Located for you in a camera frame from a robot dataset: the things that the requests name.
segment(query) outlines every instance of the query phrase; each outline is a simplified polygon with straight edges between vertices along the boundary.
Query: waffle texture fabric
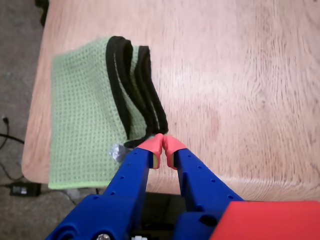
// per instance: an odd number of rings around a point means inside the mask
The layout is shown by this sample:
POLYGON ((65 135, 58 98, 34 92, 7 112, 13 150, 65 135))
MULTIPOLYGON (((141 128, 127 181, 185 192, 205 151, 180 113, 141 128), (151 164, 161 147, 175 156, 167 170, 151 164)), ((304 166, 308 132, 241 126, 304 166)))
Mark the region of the waffle texture fabric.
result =
POLYGON ((105 187, 120 167, 114 144, 135 148, 168 132, 150 50, 123 37, 57 55, 51 72, 51 189, 105 187))

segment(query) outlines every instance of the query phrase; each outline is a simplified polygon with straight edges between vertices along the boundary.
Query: green towel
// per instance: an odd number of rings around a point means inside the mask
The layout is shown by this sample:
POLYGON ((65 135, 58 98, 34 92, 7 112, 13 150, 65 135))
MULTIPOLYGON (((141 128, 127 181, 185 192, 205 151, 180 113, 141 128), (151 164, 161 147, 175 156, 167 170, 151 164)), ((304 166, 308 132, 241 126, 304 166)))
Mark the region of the green towel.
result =
POLYGON ((56 56, 51 98, 51 189, 105 187, 120 166, 109 155, 114 144, 134 148, 168 132, 149 48, 123 37, 56 56))

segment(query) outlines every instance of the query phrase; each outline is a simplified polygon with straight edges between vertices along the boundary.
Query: wood grain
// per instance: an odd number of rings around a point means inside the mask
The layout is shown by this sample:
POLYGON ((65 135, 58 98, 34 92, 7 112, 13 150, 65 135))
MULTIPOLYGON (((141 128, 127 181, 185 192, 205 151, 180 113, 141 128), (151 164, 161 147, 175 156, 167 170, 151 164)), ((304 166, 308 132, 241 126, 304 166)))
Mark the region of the wood grain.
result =
MULTIPOLYGON (((23 152, 48 182, 51 62, 103 36, 151 48, 170 134, 246 200, 320 200, 320 2, 52 0, 23 152)), ((179 194, 162 159, 147 190, 179 194)))

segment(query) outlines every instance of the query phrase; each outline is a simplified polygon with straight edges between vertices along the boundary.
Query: blue plastic part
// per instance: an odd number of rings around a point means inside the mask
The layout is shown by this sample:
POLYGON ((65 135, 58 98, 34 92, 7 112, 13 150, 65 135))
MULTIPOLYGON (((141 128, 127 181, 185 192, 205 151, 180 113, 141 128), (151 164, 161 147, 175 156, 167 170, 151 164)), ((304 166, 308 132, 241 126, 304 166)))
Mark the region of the blue plastic part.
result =
POLYGON ((95 240, 108 234, 126 240, 140 222, 153 153, 135 148, 125 158, 103 195, 81 201, 46 238, 47 240, 95 240))
POLYGON ((243 199, 213 174, 189 149, 181 149, 174 153, 174 166, 178 171, 180 192, 188 213, 179 216, 172 239, 207 240, 229 203, 243 199))

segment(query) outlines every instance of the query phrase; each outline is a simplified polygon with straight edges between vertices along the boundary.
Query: screw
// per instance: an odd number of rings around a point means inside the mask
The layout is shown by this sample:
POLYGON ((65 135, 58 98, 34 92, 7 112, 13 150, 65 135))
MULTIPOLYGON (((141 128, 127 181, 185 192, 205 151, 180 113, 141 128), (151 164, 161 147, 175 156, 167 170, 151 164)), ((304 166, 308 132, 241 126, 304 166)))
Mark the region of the screw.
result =
POLYGON ((100 234, 96 240, 111 240, 108 234, 100 234))

